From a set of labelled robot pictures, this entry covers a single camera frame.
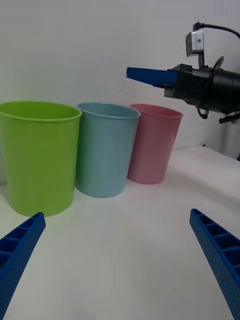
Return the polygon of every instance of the green cup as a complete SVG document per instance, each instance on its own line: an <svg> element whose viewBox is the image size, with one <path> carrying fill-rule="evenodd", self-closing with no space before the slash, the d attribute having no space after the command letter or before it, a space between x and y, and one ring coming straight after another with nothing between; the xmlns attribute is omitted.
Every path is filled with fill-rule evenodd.
<svg viewBox="0 0 240 320"><path fill-rule="evenodd" d="M0 135L13 210L45 216L73 201L81 111L41 101L0 104Z"/></svg>

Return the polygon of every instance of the white table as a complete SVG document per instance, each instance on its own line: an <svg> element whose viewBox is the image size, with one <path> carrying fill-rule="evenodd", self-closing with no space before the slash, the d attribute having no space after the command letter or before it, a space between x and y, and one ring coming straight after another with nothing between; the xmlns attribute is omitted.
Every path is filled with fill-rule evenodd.
<svg viewBox="0 0 240 320"><path fill-rule="evenodd" d="M0 237L26 217L0 187ZM159 185L116 197L75 190L43 232L5 320L228 320L231 312L189 225L198 208L240 238L240 162L174 151Z"/></svg>

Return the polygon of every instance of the plastic cup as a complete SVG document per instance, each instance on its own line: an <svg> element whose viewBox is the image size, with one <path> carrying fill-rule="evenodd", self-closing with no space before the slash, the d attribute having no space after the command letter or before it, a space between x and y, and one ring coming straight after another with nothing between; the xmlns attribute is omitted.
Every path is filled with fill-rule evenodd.
<svg viewBox="0 0 240 320"><path fill-rule="evenodd" d="M0 104L0 134L11 207L51 216L73 201L81 112L64 104Z"/></svg>
<svg viewBox="0 0 240 320"><path fill-rule="evenodd" d="M108 198L127 181L140 112L105 103L82 103L76 187L84 194Z"/></svg>
<svg viewBox="0 0 240 320"><path fill-rule="evenodd" d="M163 181L183 114L162 106L132 104L141 112L127 178L144 185Z"/></svg>

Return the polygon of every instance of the light blue cup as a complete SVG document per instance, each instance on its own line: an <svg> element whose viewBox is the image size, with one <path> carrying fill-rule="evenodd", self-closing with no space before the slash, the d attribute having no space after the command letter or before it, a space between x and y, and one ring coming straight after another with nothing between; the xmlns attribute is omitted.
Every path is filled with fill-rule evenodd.
<svg viewBox="0 0 240 320"><path fill-rule="evenodd" d="M105 103L82 103L76 162L76 187L108 198L126 185L140 112Z"/></svg>

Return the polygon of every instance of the pink cup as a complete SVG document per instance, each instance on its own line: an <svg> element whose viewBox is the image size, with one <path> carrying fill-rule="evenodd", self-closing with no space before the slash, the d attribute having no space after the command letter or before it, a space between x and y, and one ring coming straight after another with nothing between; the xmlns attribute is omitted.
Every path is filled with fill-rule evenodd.
<svg viewBox="0 0 240 320"><path fill-rule="evenodd" d="M127 178L139 184L163 181L183 114L162 106L132 104L141 112Z"/></svg>

